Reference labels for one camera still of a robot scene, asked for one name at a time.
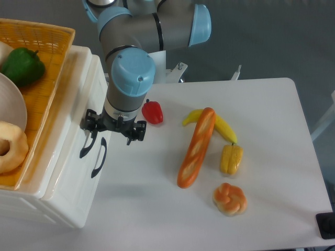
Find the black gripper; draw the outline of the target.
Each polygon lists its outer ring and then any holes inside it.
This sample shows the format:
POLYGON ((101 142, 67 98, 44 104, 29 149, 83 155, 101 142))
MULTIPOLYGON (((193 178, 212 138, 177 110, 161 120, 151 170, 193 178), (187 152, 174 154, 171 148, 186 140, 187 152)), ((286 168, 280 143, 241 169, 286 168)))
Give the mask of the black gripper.
POLYGON ((96 141, 97 132, 112 131, 121 133, 127 140, 127 145, 133 141, 143 141, 146 133, 147 122, 139 120, 135 122, 135 118, 125 120, 124 116, 117 115, 116 119, 112 118, 103 108, 101 114, 97 114, 92 109, 87 109, 84 118, 80 123, 80 128, 90 131, 91 142, 86 147, 91 149, 96 141))

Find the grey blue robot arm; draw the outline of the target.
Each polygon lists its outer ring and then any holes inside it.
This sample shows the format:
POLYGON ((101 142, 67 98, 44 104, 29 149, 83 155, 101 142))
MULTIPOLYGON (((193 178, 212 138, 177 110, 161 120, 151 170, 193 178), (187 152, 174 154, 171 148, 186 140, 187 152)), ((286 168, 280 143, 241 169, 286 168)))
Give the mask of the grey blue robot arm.
POLYGON ((91 133, 121 133, 142 141, 146 123, 137 121, 156 67, 151 53, 191 47, 211 35, 208 8, 191 1, 84 1, 96 23, 109 85, 101 113, 89 109, 81 128, 91 133))

